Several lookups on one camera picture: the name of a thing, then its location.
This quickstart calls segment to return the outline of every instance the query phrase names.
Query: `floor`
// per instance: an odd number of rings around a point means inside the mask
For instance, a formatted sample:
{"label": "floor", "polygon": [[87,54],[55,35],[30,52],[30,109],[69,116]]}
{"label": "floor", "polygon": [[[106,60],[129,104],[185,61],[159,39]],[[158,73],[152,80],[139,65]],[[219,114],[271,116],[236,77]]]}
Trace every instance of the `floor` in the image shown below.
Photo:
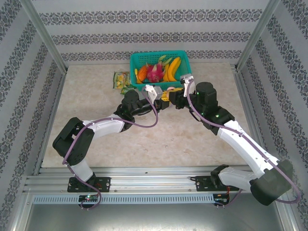
{"label": "floor", "polygon": [[[229,63],[191,64],[195,81],[209,81],[218,103],[233,114],[249,133],[241,100]],[[52,142],[68,120],[99,119],[111,115],[121,103],[120,90],[112,88],[114,71],[128,71],[129,64],[72,65],[69,67],[42,167],[63,167]],[[137,116],[150,125],[154,114]],[[223,140],[192,118],[188,110],[170,107],[159,113],[154,128],[129,130],[92,142],[86,160],[90,167],[164,167],[245,165]]]}

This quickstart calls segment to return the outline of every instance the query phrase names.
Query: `wire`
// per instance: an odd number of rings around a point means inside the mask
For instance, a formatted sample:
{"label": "wire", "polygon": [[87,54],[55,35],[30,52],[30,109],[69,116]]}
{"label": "wire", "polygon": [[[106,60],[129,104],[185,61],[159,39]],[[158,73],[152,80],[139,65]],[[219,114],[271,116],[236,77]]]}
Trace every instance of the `wire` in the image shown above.
{"label": "wire", "polygon": [[68,164],[68,162],[67,162],[68,157],[70,156],[70,154],[71,154],[71,152],[72,152],[72,150],[73,150],[73,148],[74,148],[74,146],[75,146],[77,140],[79,139],[79,137],[81,136],[81,134],[83,133],[83,131],[84,131],[85,129],[87,129],[88,127],[90,127],[90,126],[92,126],[92,125],[94,125],[94,124],[96,124],[96,123],[98,123],[98,122],[101,122],[101,121],[104,121],[104,120],[117,120],[117,121],[122,121],[122,122],[125,122],[125,123],[129,123],[129,124],[132,124],[132,125],[136,125],[136,126],[141,127],[141,128],[152,128],[152,127],[154,127],[154,126],[158,123],[158,113],[157,113],[157,110],[156,110],[155,106],[153,105],[153,103],[152,103],[151,100],[149,99],[149,97],[144,93],[144,89],[145,89],[145,87],[142,88],[141,92],[142,92],[143,96],[146,98],[146,100],[150,103],[151,107],[153,108],[155,117],[156,117],[155,123],[154,123],[154,124],[149,125],[149,126],[145,126],[145,125],[136,124],[136,123],[134,123],[134,122],[131,122],[131,121],[128,121],[128,120],[124,120],[124,119],[121,119],[121,118],[110,118],[110,117],[98,119],[98,120],[93,121],[92,123],[89,123],[89,124],[85,125],[85,126],[80,130],[80,132],[76,135],[74,141],[72,142],[71,146],[69,147],[69,149],[68,149],[68,151],[67,151],[67,153],[66,153],[66,155],[65,155],[65,157],[64,157],[64,159],[63,159],[62,164],[67,166],[67,168],[71,171],[71,173],[75,176],[75,178],[76,178],[78,181],[80,181],[81,183],[85,184],[86,186],[88,186],[88,187],[94,189],[94,190],[97,192],[97,195],[98,195],[98,197],[99,197],[98,202],[97,202],[96,204],[94,204],[94,205],[93,205],[92,207],[90,207],[90,208],[85,208],[85,207],[83,207],[82,205],[83,205],[83,203],[84,203],[85,201],[82,201],[81,204],[80,204],[81,209],[91,210],[91,209],[94,209],[95,207],[97,207],[97,206],[101,203],[101,201],[102,201],[102,194],[101,194],[101,192],[100,192],[99,189],[93,187],[92,185],[89,185],[88,183],[86,183],[86,182],[83,181],[80,177],[78,177],[78,176],[76,175],[76,173],[73,171],[73,169],[71,168],[71,166],[70,166],[70,165]]}
{"label": "wire", "polygon": [[230,199],[230,186],[227,186],[227,195],[228,195],[227,200],[229,200]]}
{"label": "wire", "polygon": [[[190,89],[190,86],[191,84],[193,83],[193,79],[190,80],[189,84],[188,84],[188,89]],[[193,106],[193,103],[190,99],[190,95],[187,94],[187,100],[188,100],[188,103],[189,103],[189,106],[190,108],[197,114],[197,116],[200,117],[201,120],[203,120],[204,122],[208,123],[209,125],[212,125],[212,126],[215,126],[217,128],[223,128],[223,129],[226,129],[226,130],[229,130],[229,131],[232,131],[236,134],[238,134],[239,136],[243,137],[264,159],[267,160],[267,162],[273,166],[274,169],[276,169],[291,185],[292,187],[294,188],[296,194],[297,194],[297,197],[295,200],[293,201],[284,201],[284,200],[280,200],[280,199],[276,199],[276,201],[278,202],[281,202],[281,203],[285,203],[285,204],[296,204],[299,202],[300,198],[301,198],[301,192],[299,191],[298,187],[293,183],[293,181],[284,173],[281,171],[280,168],[278,168],[271,160],[268,160],[267,157],[264,155],[264,153],[259,150],[256,145],[248,138],[246,137],[243,133],[237,131],[237,130],[234,130],[232,128],[229,128],[229,127],[226,127],[226,126],[223,126],[223,125],[220,125],[220,124],[215,124],[207,119],[205,119],[196,109],[195,107]]]}
{"label": "wire", "polygon": [[240,190],[237,192],[237,194],[233,197],[233,199],[232,199],[229,203],[227,203],[226,205],[224,205],[223,203],[217,202],[217,201],[215,201],[215,204],[218,204],[218,205],[221,205],[221,206],[224,206],[224,207],[230,206],[230,205],[238,198],[238,196],[241,194],[242,191],[243,191],[243,190],[240,189]]}

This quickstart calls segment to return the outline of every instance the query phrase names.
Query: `enclosure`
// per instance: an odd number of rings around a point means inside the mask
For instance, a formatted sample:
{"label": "enclosure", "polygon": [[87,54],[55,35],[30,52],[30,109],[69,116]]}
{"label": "enclosure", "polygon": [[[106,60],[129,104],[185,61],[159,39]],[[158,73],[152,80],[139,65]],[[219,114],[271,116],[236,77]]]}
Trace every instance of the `enclosure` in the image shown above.
{"label": "enclosure", "polygon": [[[0,230],[308,230],[307,4],[2,0]],[[86,160],[111,178],[110,191],[101,206],[80,211],[52,142],[72,117],[116,111],[123,95],[113,75],[130,71],[133,53],[174,50],[186,52],[195,82],[211,82],[219,105],[262,148],[291,162],[297,204],[266,207],[245,191],[217,210],[213,193],[198,192],[190,177],[222,164],[251,169],[188,110],[170,107],[154,128],[93,141]],[[136,117],[154,121],[153,113]]]}

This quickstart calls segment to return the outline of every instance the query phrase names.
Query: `metal bar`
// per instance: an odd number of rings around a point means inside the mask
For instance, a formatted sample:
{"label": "metal bar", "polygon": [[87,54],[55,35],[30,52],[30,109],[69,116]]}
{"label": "metal bar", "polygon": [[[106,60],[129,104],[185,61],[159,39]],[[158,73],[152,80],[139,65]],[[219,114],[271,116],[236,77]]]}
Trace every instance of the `metal bar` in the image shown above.
{"label": "metal bar", "polygon": [[24,231],[26,229],[26,224],[30,215],[33,199],[34,196],[29,193],[21,195],[21,199],[13,220],[13,224],[8,230]]}
{"label": "metal bar", "polygon": [[[282,195],[279,199],[289,201],[288,193]],[[276,207],[285,231],[299,231],[291,205],[276,202]]]}
{"label": "metal bar", "polygon": [[[37,195],[34,196],[35,205],[76,205],[78,195]],[[111,195],[104,194],[100,204],[105,205],[133,205],[133,204],[200,204],[214,203],[213,194],[173,194],[173,195]],[[85,202],[85,204],[95,204],[96,202]]]}
{"label": "metal bar", "polygon": [[257,40],[261,36],[263,30],[266,27],[266,24],[270,20],[271,16],[273,15],[274,11],[276,10],[279,2],[281,0],[269,0],[266,8],[264,9],[263,14],[260,17],[260,20],[258,21],[257,26],[255,27],[253,33],[251,34],[240,58],[237,63],[237,70],[241,70],[243,66],[245,65],[251,51],[253,50],[255,44],[257,43]]}
{"label": "metal bar", "polygon": [[[209,176],[216,167],[134,167],[94,168],[97,177],[111,177],[111,193],[196,193],[194,176]],[[251,171],[248,166],[234,166],[236,169]],[[72,174],[65,168],[41,169],[38,176],[28,176],[24,193],[61,194],[66,193]]]}
{"label": "metal bar", "polygon": [[251,137],[258,143],[261,144],[261,140],[259,138],[258,135],[258,130],[256,129],[255,126],[255,121],[256,117],[254,114],[254,111],[252,110],[252,105],[249,101],[249,97],[248,97],[248,93],[246,91],[245,86],[243,85],[242,81],[241,81],[241,73],[238,73],[237,71],[233,71],[233,76],[234,76],[234,80],[235,80],[235,84],[237,87],[237,90],[239,92],[239,96],[242,102],[242,106],[243,106],[243,110],[245,113],[245,117],[248,123],[248,127],[249,130],[251,132]]}
{"label": "metal bar", "polygon": [[[238,170],[249,171],[250,167],[247,165],[236,165],[232,166]],[[191,174],[200,174],[203,172],[211,172],[217,168],[217,166],[206,166],[206,167],[92,167],[92,171],[95,174],[107,174],[107,175],[140,175],[140,174],[148,174],[148,175],[191,175]],[[41,168],[39,171],[40,175],[48,175],[48,174],[63,174],[69,173],[70,171],[66,167],[59,168]]]}
{"label": "metal bar", "polygon": [[67,66],[64,63],[63,58],[61,57],[60,52],[58,51],[56,45],[54,44],[50,34],[48,33],[42,19],[40,18],[38,12],[36,11],[31,0],[20,0],[21,5],[25,9],[27,15],[31,19],[33,25],[35,26],[37,32],[41,36],[43,42],[51,53],[53,59],[57,63],[62,73],[66,74]]}
{"label": "metal bar", "polygon": [[57,109],[58,109],[58,105],[59,105],[59,102],[60,102],[60,97],[61,97],[61,94],[62,94],[65,78],[66,78],[66,74],[64,74],[64,76],[61,79],[60,89],[58,90],[58,93],[56,95],[56,102],[53,105],[53,109],[52,109],[52,112],[51,112],[51,119],[49,120],[49,123],[47,125],[47,130],[46,130],[47,135],[44,138],[42,148],[41,148],[39,156],[38,156],[38,161],[37,161],[37,164],[35,166],[34,173],[33,173],[34,175],[39,174],[40,166],[42,164],[42,161],[43,161],[46,149],[47,149],[48,140],[49,140],[49,137],[50,137],[52,125],[53,125],[53,122],[54,122],[54,119],[55,119],[55,116],[56,116],[56,112],[57,112]]}

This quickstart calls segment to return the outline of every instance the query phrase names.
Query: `toy fruit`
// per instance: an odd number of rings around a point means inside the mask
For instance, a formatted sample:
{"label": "toy fruit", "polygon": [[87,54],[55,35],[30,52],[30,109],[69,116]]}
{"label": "toy fruit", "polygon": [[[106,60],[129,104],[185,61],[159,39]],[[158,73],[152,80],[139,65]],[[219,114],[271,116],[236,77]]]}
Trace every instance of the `toy fruit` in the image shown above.
{"label": "toy fruit", "polygon": [[169,58],[168,60],[164,61],[162,63],[163,66],[166,66],[170,61],[172,60],[172,58]]}
{"label": "toy fruit", "polygon": [[147,72],[148,72],[149,65],[144,65],[142,68],[140,68],[138,72],[138,78],[141,82],[143,82],[146,78]]}
{"label": "toy fruit", "polygon": [[135,76],[136,76],[136,81],[138,84],[141,84],[142,82],[140,81],[139,77],[138,77],[138,70],[135,68]]}
{"label": "toy fruit", "polygon": [[161,56],[158,61],[162,61],[164,58],[166,57],[166,55]]}
{"label": "toy fruit", "polygon": [[174,77],[175,77],[175,73],[176,73],[178,67],[180,66],[180,63],[181,63],[181,59],[180,59],[180,57],[177,57],[170,64],[170,67],[168,69],[168,79],[169,79],[170,82],[177,81]]}
{"label": "toy fruit", "polygon": [[164,77],[163,77],[163,79],[164,79],[164,82],[169,82],[169,79],[168,79],[168,69],[169,69],[169,64],[167,64],[166,66],[165,66],[165,74],[164,74]]}
{"label": "toy fruit", "polygon": [[146,77],[151,83],[158,83],[161,79],[164,78],[165,71],[162,69],[162,62],[155,64],[152,68],[148,69]]}

